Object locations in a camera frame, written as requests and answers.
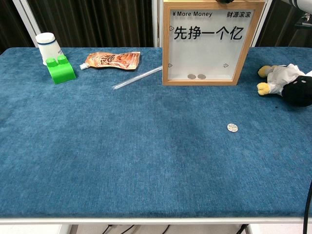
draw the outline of coin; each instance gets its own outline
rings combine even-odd
[[[232,133],[236,133],[238,131],[238,127],[235,124],[230,123],[228,124],[228,130]]]

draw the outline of cable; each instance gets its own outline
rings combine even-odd
[[[309,218],[309,209],[310,209],[311,197],[312,197],[312,181],[311,181],[309,192],[308,192],[306,208],[304,210],[303,234],[307,234],[307,231],[308,231],[308,218]]]
[[[169,227],[170,227],[170,225],[167,226],[167,228],[164,230],[164,232],[162,234],[165,234]]]
[[[105,234],[105,233],[106,233],[106,231],[107,231],[110,227],[111,227],[111,225],[108,225],[108,226],[107,226],[107,228],[105,229],[105,231],[103,231],[103,233],[102,233],[102,234]]]
[[[241,234],[247,228],[247,226],[248,224],[243,224],[236,234]]]
[[[132,229],[134,227],[134,225],[132,225],[130,228],[128,228],[127,230],[123,231],[121,234],[126,233],[127,231],[129,231],[130,229]]]

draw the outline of sign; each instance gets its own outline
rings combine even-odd
[[[164,2],[163,84],[236,85],[263,2],[189,3]]]

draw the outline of clear plastic straw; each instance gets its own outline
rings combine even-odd
[[[157,68],[155,68],[155,69],[153,69],[153,70],[151,70],[151,71],[149,71],[149,72],[143,73],[143,74],[141,74],[141,75],[139,75],[139,76],[136,76],[136,77],[133,77],[133,78],[131,78],[131,79],[128,79],[128,80],[126,80],[126,81],[124,81],[124,82],[122,82],[122,83],[119,83],[119,84],[117,84],[117,85],[114,85],[114,86],[113,86],[113,89],[119,89],[119,88],[121,88],[121,87],[123,87],[123,86],[125,86],[125,85],[127,85],[127,84],[131,84],[132,82],[135,82],[135,81],[137,81],[137,80],[139,80],[139,79],[142,79],[142,78],[144,78],[144,77],[146,77],[146,76],[149,76],[150,74],[153,74],[153,73],[158,72],[158,71],[160,71],[160,70],[162,70],[162,66],[157,67]]]

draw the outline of wooden frame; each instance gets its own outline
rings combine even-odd
[[[236,85],[243,68],[254,32],[259,21],[264,0],[235,0],[221,4],[216,0],[164,0],[163,64],[169,63],[169,27],[171,10],[254,10],[232,80],[168,80],[168,66],[163,65],[163,85]]]

